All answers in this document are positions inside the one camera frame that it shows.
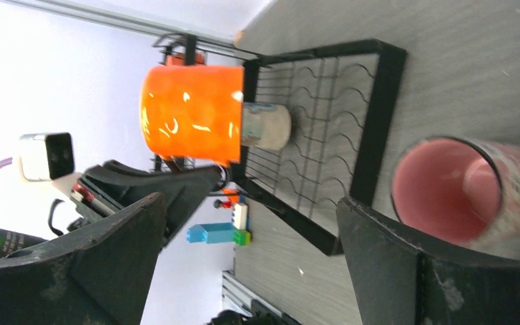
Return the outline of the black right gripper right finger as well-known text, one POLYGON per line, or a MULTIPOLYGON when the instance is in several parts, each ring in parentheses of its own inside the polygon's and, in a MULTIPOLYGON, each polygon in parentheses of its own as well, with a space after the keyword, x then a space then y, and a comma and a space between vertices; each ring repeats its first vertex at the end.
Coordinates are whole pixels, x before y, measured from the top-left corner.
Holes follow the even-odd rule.
POLYGON ((351 197, 336 214, 364 324, 520 324, 520 261, 450 244, 351 197))

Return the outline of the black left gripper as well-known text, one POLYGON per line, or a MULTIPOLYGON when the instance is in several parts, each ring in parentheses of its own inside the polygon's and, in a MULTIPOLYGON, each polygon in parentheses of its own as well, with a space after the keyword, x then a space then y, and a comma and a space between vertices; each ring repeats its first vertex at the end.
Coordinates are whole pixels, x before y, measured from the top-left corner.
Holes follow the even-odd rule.
POLYGON ((55 210, 62 202, 71 201, 80 215, 66 227, 68 232, 73 232, 109 217, 149 194, 160 193, 165 198, 166 228, 162 246, 166 247, 208 194, 219 189, 221 176, 221 168, 217 165, 149 173, 109 160, 102 166, 85 170, 83 180, 61 177, 49 181, 47 189, 53 192, 53 202, 47 225, 56 236, 64 235, 53 226, 55 210))

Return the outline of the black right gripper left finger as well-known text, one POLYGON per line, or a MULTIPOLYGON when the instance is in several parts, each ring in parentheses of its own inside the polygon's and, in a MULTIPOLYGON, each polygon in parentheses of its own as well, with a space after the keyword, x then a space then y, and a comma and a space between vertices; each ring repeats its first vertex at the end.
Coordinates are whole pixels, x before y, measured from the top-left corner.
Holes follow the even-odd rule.
POLYGON ((0 324, 139 324, 166 220, 154 193, 0 259, 0 324))

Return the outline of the large pink mug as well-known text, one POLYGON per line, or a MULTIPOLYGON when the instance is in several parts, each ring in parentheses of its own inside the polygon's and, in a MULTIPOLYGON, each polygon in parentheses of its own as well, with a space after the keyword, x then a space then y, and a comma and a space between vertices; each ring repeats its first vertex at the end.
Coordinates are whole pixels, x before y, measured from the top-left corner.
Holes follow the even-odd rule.
POLYGON ((391 199, 405 225, 465 248, 520 260, 520 146, 437 135, 393 172, 391 199))

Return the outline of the black wire dish rack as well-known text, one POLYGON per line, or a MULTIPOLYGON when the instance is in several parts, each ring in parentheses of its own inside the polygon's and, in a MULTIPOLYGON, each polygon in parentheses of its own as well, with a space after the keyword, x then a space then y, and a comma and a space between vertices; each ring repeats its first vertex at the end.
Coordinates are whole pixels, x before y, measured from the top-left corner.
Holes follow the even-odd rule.
POLYGON ((408 52, 364 39, 265 55, 180 32, 154 47, 185 65, 200 52, 240 60, 245 100, 289 109, 287 147, 242 148, 222 182, 233 181, 323 254, 341 255, 337 202, 373 203, 408 52))

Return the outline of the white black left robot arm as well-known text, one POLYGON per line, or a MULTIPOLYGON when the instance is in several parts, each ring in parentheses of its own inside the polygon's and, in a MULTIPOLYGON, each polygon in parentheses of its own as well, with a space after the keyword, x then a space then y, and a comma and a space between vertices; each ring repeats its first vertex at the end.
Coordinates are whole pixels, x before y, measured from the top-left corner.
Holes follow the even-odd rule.
MULTIPOLYGON (((224 167, 209 165, 177 171, 147 172, 128 167, 117 160, 109 160, 85 170, 73 185, 70 200, 80 217, 67 225, 67 232, 52 226, 56 206, 67 199, 54 199, 49 210, 49 228, 56 236, 63 236, 132 205, 145 196, 160 193, 165 197, 165 230, 159 254, 176 237, 202 201, 228 181, 222 181, 224 167)), ((44 238, 0 229, 0 258, 13 252, 46 242, 44 238)))

